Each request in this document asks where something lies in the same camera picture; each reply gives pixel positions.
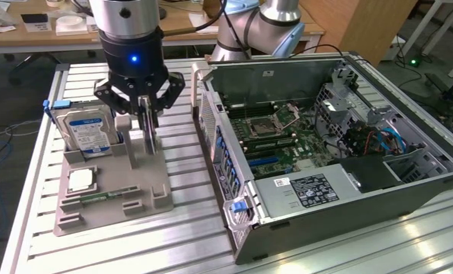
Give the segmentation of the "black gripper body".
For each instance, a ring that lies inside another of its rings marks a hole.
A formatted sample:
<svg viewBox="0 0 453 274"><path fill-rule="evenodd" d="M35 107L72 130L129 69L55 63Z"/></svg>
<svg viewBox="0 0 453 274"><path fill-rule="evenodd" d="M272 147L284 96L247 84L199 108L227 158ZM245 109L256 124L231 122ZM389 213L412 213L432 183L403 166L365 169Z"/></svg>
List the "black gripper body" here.
<svg viewBox="0 0 453 274"><path fill-rule="evenodd" d="M99 96L111 94L115 86L129 97L148 96L156 99L168 79L163 57L163 30L155 30L139 38L117 38L99 32L109 67L109 82L99 87Z"/></svg>

